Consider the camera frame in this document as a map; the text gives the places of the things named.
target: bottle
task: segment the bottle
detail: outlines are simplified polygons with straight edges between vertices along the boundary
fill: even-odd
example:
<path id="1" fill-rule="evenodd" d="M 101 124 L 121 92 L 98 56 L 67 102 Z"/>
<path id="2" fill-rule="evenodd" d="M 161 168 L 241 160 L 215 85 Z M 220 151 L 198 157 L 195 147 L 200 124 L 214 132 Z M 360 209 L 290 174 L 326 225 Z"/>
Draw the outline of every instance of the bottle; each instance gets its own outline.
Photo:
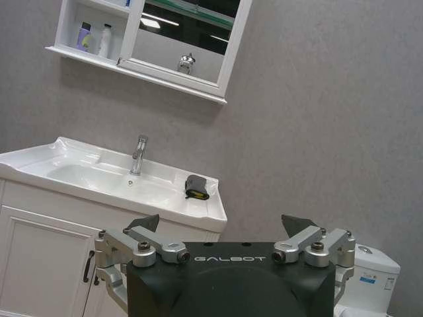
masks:
<path id="1" fill-rule="evenodd" d="M 82 22 L 82 27 L 79 29 L 77 49 L 87 52 L 89 48 L 89 40 L 91 35 L 91 24 Z"/>
<path id="2" fill-rule="evenodd" d="M 107 58 L 110 40 L 112 39 L 112 26 L 110 24 L 104 25 L 104 30 L 101 35 L 100 50 L 98 56 Z"/>

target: cabinet door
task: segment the cabinet door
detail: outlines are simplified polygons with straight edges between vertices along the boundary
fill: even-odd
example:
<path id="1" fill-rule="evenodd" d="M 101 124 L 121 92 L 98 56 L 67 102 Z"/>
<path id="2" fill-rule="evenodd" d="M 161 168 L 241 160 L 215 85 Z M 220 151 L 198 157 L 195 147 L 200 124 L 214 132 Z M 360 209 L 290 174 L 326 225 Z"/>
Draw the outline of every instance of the cabinet door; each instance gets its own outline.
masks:
<path id="1" fill-rule="evenodd" d="M 128 315 L 117 305 L 106 290 L 104 281 L 91 285 L 84 317 L 127 317 Z"/>
<path id="2" fill-rule="evenodd" d="M 81 317 L 93 277 L 94 258 L 87 264 L 97 232 L 2 206 L 0 316 Z"/>

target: white bottle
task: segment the white bottle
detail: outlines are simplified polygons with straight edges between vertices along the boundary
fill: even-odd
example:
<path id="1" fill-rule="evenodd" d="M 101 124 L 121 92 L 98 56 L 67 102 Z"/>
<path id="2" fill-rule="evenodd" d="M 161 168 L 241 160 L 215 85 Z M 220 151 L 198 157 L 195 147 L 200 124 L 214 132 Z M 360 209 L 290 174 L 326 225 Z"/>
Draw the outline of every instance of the white bottle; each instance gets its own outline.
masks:
<path id="1" fill-rule="evenodd" d="M 103 33 L 101 35 L 100 50 L 98 51 L 98 56 L 107 58 L 111 39 L 112 26 L 110 24 L 105 24 Z"/>

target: toilet label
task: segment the toilet label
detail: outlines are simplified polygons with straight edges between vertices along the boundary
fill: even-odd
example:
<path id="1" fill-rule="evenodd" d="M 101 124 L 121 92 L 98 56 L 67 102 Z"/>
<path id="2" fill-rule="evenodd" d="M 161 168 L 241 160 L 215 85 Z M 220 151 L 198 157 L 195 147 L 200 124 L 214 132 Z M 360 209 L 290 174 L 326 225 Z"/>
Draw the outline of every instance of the toilet label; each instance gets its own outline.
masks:
<path id="1" fill-rule="evenodd" d="M 393 277 L 388 277 L 386 280 L 385 288 L 387 291 L 391 291 L 394 288 L 395 279 Z"/>
<path id="2" fill-rule="evenodd" d="M 360 282 L 374 284 L 376 283 L 376 275 L 363 273 L 363 276 L 360 277 Z"/>

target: black pouch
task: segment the black pouch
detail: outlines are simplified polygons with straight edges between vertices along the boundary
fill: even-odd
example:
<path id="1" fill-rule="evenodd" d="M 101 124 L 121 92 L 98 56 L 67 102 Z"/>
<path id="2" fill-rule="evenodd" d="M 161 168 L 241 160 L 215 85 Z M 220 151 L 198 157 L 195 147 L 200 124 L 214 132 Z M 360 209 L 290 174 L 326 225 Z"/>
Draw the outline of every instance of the black pouch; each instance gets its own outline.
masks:
<path id="1" fill-rule="evenodd" d="M 201 200 L 209 199 L 209 194 L 206 190 L 207 180 L 197 175 L 189 175 L 185 181 L 186 198 L 196 198 Z"/>

